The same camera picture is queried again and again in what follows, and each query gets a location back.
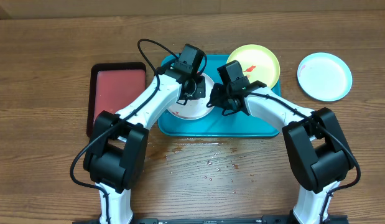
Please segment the white plate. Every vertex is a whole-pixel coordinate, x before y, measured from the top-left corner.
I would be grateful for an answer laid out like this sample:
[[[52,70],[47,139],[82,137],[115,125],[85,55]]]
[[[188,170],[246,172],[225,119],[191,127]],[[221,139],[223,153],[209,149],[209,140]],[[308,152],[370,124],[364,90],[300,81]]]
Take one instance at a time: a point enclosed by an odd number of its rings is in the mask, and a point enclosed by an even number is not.
[[[178,103],[170,106],[167,111],[172,115],[185,120],[200,119],[208,115],[213,107],[207,107],[207,103],[210,99],[210,93],[213,89],[214,81],[205,73],[202,74],[205,78],[205,97],[197,100],[188,100],[186,105],[180,105]]]

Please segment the light blue plate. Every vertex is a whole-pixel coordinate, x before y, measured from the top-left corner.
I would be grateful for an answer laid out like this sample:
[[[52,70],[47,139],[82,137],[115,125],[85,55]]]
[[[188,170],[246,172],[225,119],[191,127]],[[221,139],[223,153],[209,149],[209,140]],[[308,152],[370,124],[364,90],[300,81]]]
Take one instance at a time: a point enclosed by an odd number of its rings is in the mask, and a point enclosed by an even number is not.
[[[306,56],[297,69],[301,89],[319,101],[338,101],[351,90],[353,77],[347,64],[336,55],[317,52]]]

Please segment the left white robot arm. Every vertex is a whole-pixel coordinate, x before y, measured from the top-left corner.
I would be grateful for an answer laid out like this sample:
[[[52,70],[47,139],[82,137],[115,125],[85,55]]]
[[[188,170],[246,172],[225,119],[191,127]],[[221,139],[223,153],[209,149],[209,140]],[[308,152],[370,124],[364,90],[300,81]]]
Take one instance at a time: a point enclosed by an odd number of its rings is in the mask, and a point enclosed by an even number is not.
[[[89,187],[100,194],[95,223],[132,222],[131,189],[142,172],[149,130],[178,100],[205,97],[206,61],[202,50],[185,45],[180,55],[154,69],[153,81],[130,105],[116,113],[102,111],[95,119],[90,141],[78,154]]]

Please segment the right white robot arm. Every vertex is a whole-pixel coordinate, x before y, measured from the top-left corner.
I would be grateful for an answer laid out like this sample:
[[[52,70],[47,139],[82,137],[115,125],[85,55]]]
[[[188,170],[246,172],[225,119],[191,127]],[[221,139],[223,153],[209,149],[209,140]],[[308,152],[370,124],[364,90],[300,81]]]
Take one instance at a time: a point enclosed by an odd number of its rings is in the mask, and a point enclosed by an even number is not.
[[[303,108],[263,82],[250,82],[236,60],[217,71],[221,83],[214,84],[207,105],[222,108],[223,116],[242,111],[282,133],[290,168],[300,185],[289,215],[263,216],[262,223],[348,223],[346,216],[328,213],[333,194],[357,184],[356,180],[340,183],[349,170],[359,167],[334,112]]]

